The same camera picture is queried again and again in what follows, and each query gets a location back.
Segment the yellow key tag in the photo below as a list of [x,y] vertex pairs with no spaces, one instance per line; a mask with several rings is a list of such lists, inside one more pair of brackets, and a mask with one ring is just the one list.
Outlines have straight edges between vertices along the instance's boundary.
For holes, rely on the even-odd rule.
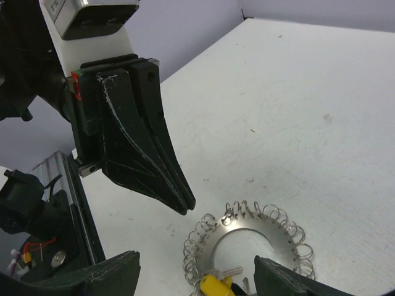
[[213,275],[206,275],[200,281],[200,290],[206,296],[232,296],[233,291]]

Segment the black key tag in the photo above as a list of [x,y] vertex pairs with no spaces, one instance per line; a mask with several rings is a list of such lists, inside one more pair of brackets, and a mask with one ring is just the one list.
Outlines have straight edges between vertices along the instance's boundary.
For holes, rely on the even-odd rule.
[[246,296],[247,293],[236,283],[231,284],[231,290],[236,296]]

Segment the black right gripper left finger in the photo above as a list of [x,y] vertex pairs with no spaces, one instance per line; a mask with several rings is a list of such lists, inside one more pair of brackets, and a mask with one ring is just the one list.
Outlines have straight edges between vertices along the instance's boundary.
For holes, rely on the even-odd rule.
[[19,295],[134,295],[138,284],[140,253],[126,251],[96,265],[22,284]]

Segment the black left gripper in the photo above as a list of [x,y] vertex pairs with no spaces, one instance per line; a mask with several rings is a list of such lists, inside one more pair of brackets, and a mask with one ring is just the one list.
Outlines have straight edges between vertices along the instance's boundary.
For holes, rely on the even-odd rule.
[[157,59],[127,54],[81,64],[65,79],[61,111],[72,125],[80,176],[102,168],[113,183],[172,210],[195,208],[168,133]]

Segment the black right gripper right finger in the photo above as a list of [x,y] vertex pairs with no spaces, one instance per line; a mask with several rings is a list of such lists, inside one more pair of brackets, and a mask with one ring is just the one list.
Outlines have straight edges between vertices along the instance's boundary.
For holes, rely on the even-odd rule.
[[314,281],[259,256],[254,258],[254,283],[258,296],[347,296],[348,293]]

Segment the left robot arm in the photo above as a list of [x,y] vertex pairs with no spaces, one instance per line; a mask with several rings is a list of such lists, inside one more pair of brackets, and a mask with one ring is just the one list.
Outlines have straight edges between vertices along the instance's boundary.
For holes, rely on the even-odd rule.
[[[2,1],[1,118],[30,121],[40,97],[72,127],[75,171],[185,215],[196,200],[168,133],[159,63],[136,55],[125,24],[138,1]],[[55,190],[59,178],[7,172],[1,226],[27,232],[22,279],[49,279],[104,258],[79,194]]]

